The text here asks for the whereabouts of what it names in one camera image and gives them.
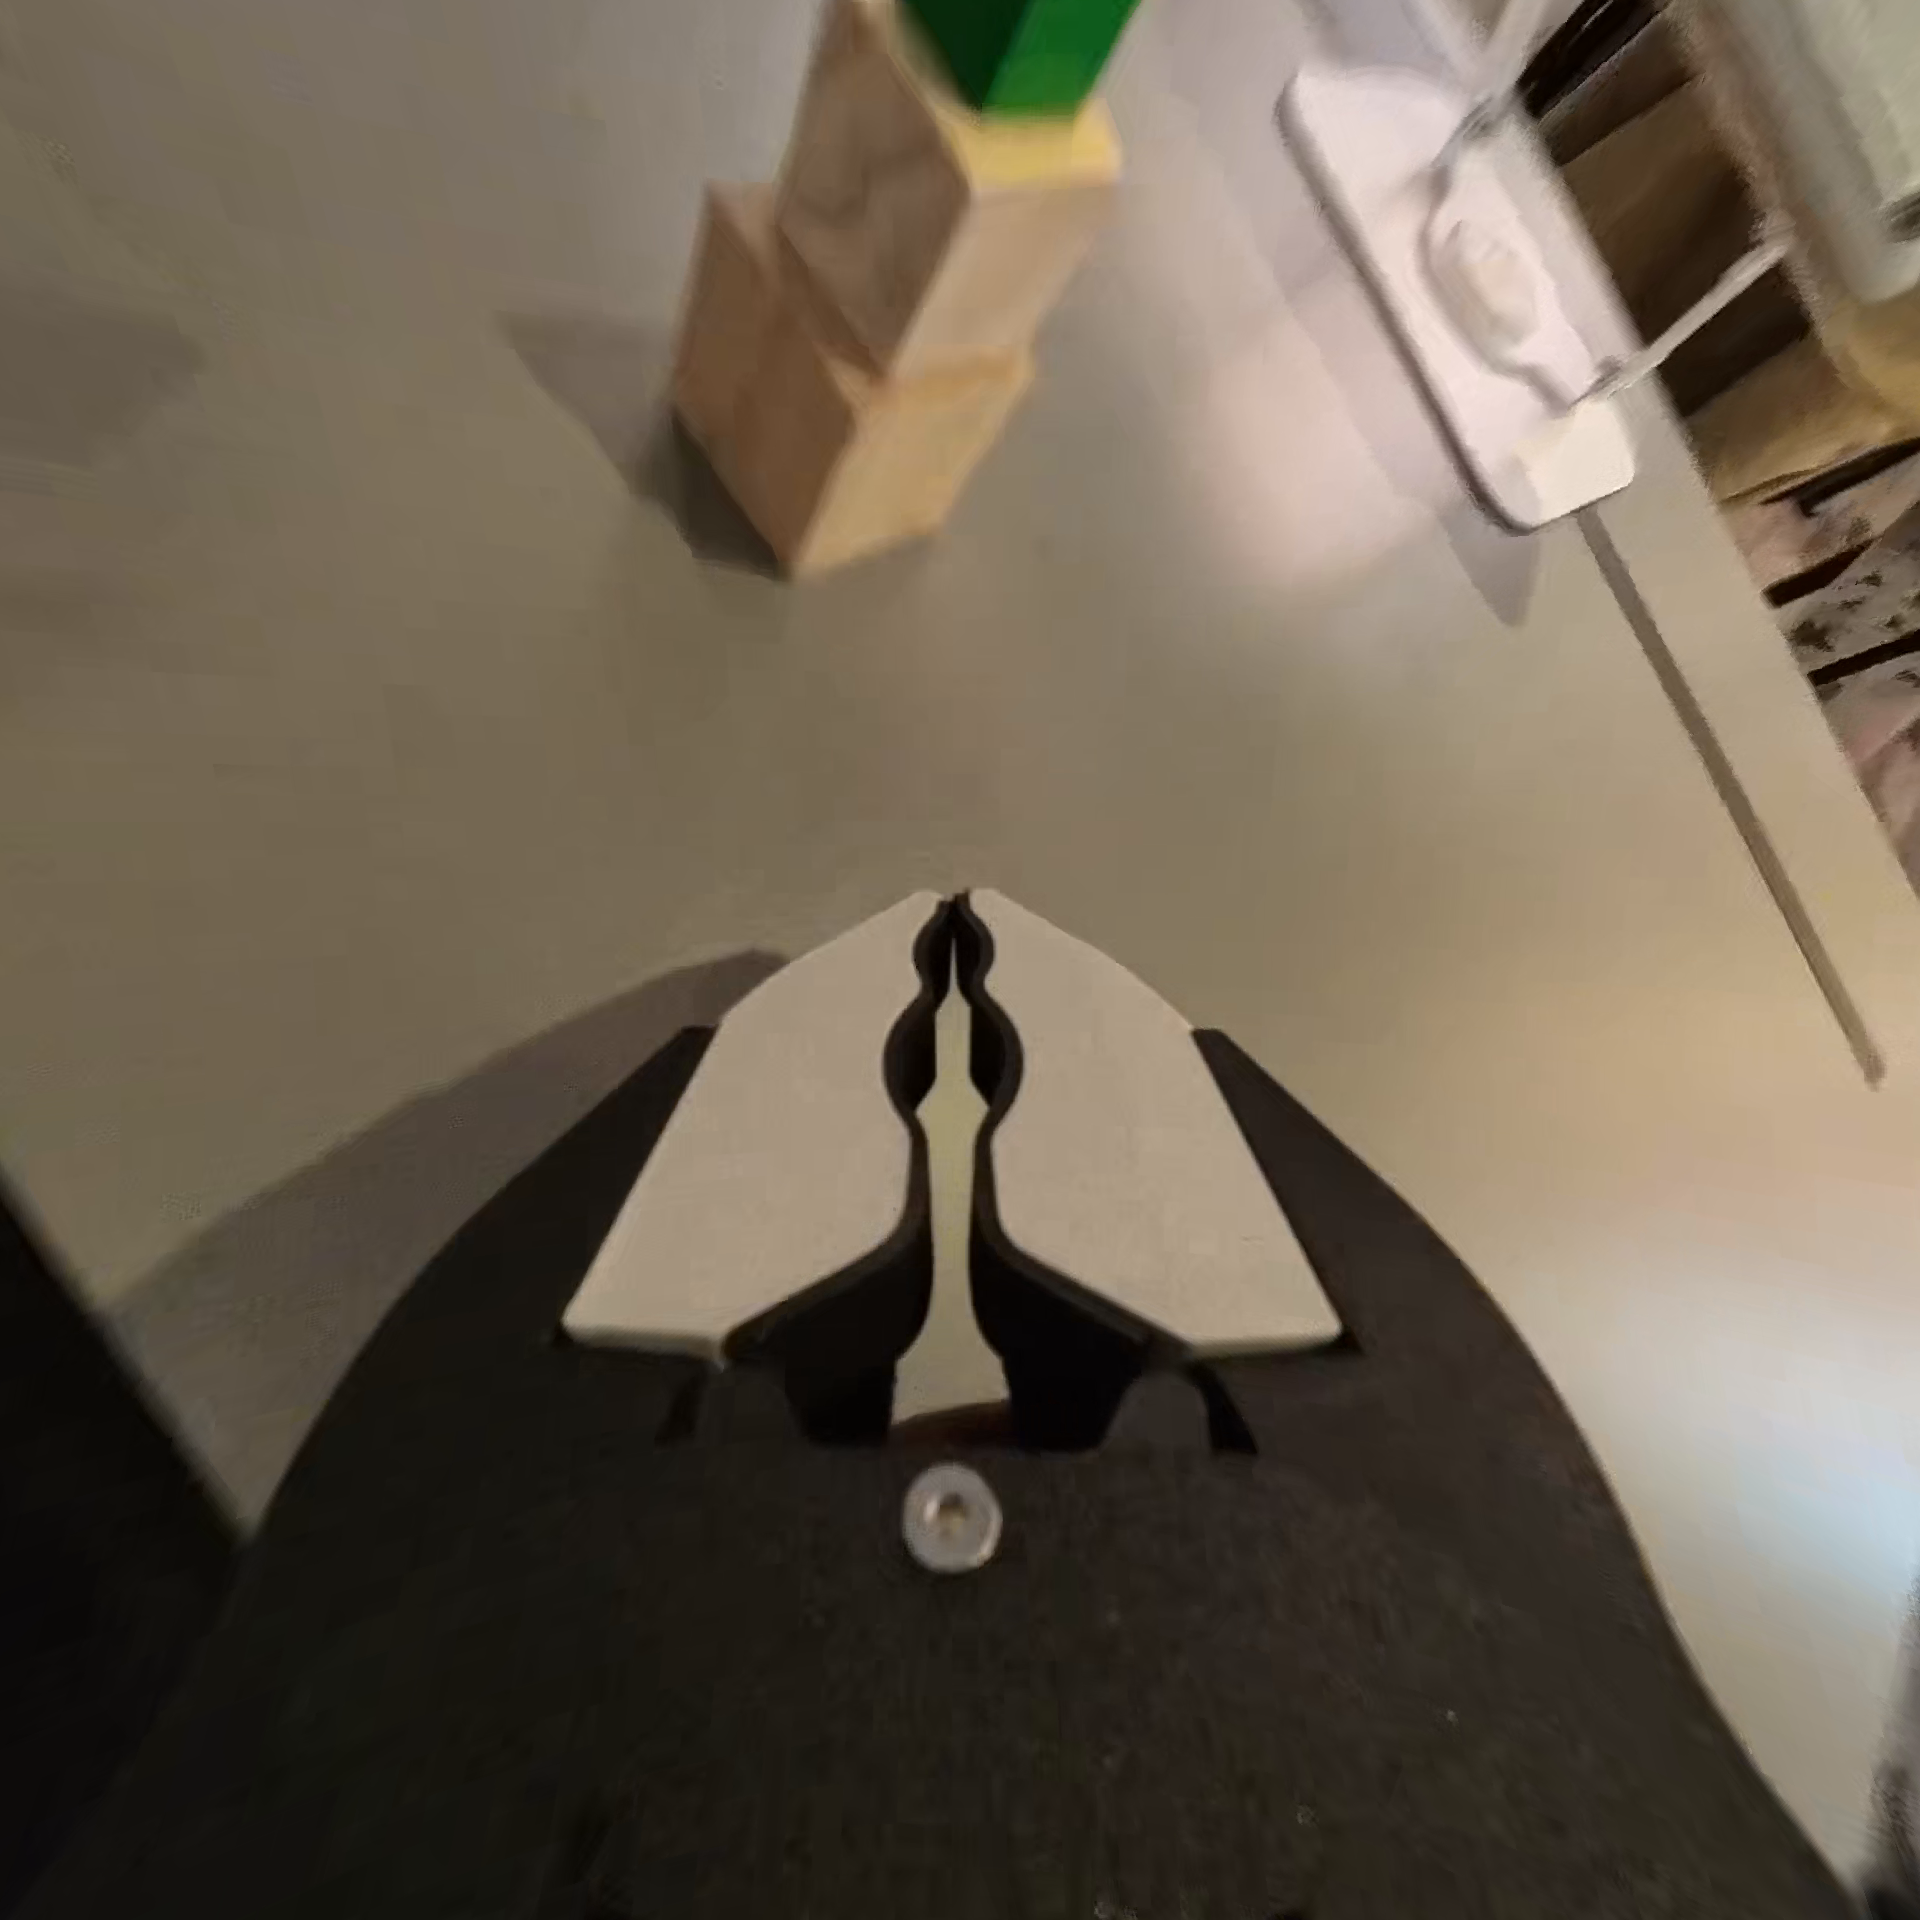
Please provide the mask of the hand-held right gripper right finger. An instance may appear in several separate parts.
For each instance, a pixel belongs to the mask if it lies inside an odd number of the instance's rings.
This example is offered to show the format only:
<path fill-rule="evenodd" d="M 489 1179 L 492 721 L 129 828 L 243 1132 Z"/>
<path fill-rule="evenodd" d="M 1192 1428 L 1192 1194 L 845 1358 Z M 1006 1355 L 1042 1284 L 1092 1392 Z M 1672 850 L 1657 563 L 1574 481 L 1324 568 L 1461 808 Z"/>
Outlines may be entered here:
<path fill-rule="evenodd" d="M 1169 1376 L 1245 1443 L 1218 1376 L 1339 1353 L 1342 1322 L 1202 1047 L 1160 990 L 995 890 L 955 900 L 982 1100 L 966 1247 L 1019 1449 L 1098 1449 Z"/>

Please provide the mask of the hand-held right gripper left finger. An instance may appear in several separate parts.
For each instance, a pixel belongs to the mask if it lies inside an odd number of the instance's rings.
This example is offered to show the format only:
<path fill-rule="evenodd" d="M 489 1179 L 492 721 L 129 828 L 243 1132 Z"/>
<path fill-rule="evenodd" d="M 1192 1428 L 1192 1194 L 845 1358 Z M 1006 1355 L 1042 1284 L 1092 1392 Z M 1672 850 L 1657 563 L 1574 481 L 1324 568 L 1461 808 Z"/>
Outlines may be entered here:
<path fill-rule="evenodd" d="M 909 895 L 781 967 L 699 1064 L 563 1313 L 571 1347 L 761 1376 L 814 1446 L 880 1446 L 928 1322 L 921 1104 L 950 900 Z"/>

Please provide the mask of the large natural wooden cube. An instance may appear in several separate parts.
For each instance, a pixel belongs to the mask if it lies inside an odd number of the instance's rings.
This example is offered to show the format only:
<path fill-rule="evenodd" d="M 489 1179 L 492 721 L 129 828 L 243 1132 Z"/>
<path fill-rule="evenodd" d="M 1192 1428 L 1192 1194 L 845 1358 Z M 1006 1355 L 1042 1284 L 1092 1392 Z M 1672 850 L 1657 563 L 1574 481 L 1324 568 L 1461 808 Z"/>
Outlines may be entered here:
<path fill-rule="evenodd" d="M 1034 376 L 1030 351 L 873 371 L 781 241 L 773 187 L 707 185 L 669 396 L 781 577 L 934 537 Z"/>
<path fill-rule="evenodd" d="M 986 115 L 901 4 L 825 4 L 774 227 L 889 377 L 1029 354 L 1120 185 L 1105 102 Z"/>

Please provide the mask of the small green wooden cube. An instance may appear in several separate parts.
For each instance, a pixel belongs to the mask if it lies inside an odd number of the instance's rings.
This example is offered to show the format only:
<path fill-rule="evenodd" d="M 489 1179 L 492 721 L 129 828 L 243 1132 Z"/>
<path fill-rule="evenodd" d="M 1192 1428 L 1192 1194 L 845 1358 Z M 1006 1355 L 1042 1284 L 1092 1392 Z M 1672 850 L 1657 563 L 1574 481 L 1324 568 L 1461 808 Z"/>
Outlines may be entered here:
<path fill-rule="evenodd" d="M 973 110 L 1073 118 L 1138 3 L 904 3 L 904 12 Z"/>

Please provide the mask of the white document stand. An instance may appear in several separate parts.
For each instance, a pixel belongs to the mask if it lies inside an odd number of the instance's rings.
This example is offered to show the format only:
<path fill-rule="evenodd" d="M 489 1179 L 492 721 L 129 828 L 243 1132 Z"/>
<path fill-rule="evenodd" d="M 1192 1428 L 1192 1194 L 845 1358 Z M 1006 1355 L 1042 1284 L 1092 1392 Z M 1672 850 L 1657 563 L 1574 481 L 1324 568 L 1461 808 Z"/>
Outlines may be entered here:
<path fill-rule="evenodd" d="M 1626 396 L 1755 284 L 1789 280 L 1825 356 L 1876 399 L 1916 321 L 1916 4 L 1648 4 L 1669 19 L 1710 144 L 1755 227 L 1638 347 L 1586 335 L 1566 193 L 1522 80 L 1577 4 L 1472 4 L 1429 65 L 1304 65 L 1292 159 L 1478 508 L 1530 536 L 1637 474 Z"/>

